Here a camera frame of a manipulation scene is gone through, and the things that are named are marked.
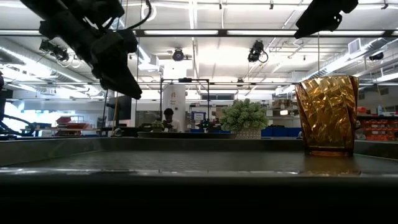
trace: amber glass cup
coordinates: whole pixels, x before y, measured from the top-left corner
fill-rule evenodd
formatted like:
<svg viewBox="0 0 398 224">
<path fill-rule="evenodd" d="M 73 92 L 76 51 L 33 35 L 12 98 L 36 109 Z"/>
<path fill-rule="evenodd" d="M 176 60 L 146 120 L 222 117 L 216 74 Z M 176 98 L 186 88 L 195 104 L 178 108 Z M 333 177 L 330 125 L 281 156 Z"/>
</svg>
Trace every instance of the amber glass cup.
<svg viewBox="0 0 398 224">
<path fill-rule="evenodd" d="M 305 152 L 352 156 L 359 78 L 331 76 L 296 84 Z"/>
</svg>

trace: blue bin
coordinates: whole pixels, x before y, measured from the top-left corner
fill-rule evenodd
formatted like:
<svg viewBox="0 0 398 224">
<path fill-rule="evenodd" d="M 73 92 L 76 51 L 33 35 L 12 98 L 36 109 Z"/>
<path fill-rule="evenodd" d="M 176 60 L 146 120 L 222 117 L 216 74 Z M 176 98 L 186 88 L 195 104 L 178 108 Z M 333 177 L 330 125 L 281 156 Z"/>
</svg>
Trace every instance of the blue bin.
<svg viewBox="0 0 398 224">
<path fill-rule="evenodd" d="M 261 137 L 272 137 L 272 128 L 265 128 L 261 130 Z"/>
<path fill-rule="evenodd" d="M 301 128 L 289 128 L 289 130 L 287 131 L 287 135 L 289 137 L 298 137 L 299 132 L 301 132 Z"/>
<path fill-rule="evenodd" d="M 191 129 L 191 133 L 203 133 L 202 129 Z"/>
<path fill-rule="evenodd" d="M 287 137 L 287 128 L 272 128 L 272 137 Z"/>
</svg>

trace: potted plant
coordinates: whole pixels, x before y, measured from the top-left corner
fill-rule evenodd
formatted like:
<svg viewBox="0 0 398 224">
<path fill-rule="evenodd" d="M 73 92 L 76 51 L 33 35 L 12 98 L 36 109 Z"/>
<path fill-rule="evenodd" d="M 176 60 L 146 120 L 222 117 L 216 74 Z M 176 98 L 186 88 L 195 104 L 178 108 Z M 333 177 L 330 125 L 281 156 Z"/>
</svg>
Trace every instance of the potted plant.
<svg viewBox="0 0 398 224">
<path fill-rule="evenodd" d="M 152 122 L 152 130 L 153 132 L 162 132 L 164 129 L 164 126 L 161 121 L 156 120 Z"/>
<path fill-rule="evenodd" d="M 237 139 L 261 139 L 261 130 L 268 125 L 266 109 L 250 99 L 235 100 L 232 106 L 223 108 L 223 113 L 221 128 L 236 133 Z"/>
</svg>

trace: metal frame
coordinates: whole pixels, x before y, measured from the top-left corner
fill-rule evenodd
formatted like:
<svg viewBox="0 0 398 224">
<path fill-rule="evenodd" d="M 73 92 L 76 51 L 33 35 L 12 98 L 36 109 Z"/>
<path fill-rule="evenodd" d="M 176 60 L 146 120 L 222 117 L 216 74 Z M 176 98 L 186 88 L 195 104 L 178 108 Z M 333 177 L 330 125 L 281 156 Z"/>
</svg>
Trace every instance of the metal frame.
<svg viewBox="0 0 398 224">
<path fill-rule="evenodd" d="M 219 85 L 219 86 L 236 86 L 236 85 L 249 85 L 249 86 L 276 86 L 276 85 L 294 85 L 297 84 L 296 82 L 243 82 L 243 83 L 234 83 L 234 82 L 208 82 L 208 86 L 210 85 Z M 154 86 L 154 85 L 159 85 L 160 83 L 163 82 L 138 82 L 139 85 L 148 85 L 148 86 Z M 5 82 L 6 85 L 8 84 L 13 84 L 13 85 L 18 85 L 18 84 L 25 84 L 25 85 L 100 85 L 99 82 Z M 191 86 L 197 86 L 197 85 L 202 85 L 201 83 L 173 83 L 173 85 L 191 85 Z M 382 83 L 360 83 L 359 86 L 398 86 L 398 82 L 382 82 Z"/>
<path fill-rule="evenodd" d="M 169 34 L 146 34 L 146 31 L 170 31 Z M 209 31 L 214 34 L 176 34 L 178 32 L 195 32 L 195 31 Z M 253 35 L 253 34 L 228 34 L 228 31 L 265 31 L 269 34 Z M 294 37 L 295 29 L 136 29 L 134 33 L 136 37 Z M 381 34 L 320 34 L 319 38 L 346 38 L 346 37 L 364 37 L 364 38 L 378 38 L 378 37 L 398 37 L 397 30 L 378 29 L 378 30 L 347 30 L 339 29 L 337 32 L 367 32 L 380 31 Z M 0 29 L 0 37 L 42 37 L 38 30 L 32 29 Z M 305 38 L 318 38 L 317 34 L 310 35 Z"/>
<path fill-rule="evenodd" d="M 160 79 L 160 118 L 162 119 L 163 117 L 163 111 L 162 111 L 162 92 L 163 92 L 163 82 L 164 81 L 171 81 L 169 85 L 174 85 L 173 81 L 178 81 L 179 83 L 191 83 L 192 81 L 196 81 L 198 85 L 202 85 L 200 81 L 207 82 L 207 119 L 210 121 L 210 80 L 207 78 L 199 78 L 199 79 L 193 79 L 193 78 L 179 78 L 179 79 L 172 79 L 172 78 L 161 78 Z"/>
</svg>

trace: person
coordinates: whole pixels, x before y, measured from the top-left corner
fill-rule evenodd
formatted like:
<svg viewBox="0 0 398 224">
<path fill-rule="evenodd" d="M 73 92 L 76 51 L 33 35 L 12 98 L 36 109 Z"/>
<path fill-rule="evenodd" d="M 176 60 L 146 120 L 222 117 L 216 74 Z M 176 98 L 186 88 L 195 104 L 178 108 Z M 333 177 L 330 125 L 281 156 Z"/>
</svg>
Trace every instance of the person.
<svg viewBox="0 0 398 224">
<path fill-rule="evenodd" d="M 176 119 L 173 119 L 174 111 L 171 108 L 167 108 L 163 112 L 165 120 L 163 121 L 163 125 L 165 127 L 166 132 L 182 132 L 180 122 Z"/>
</svg>

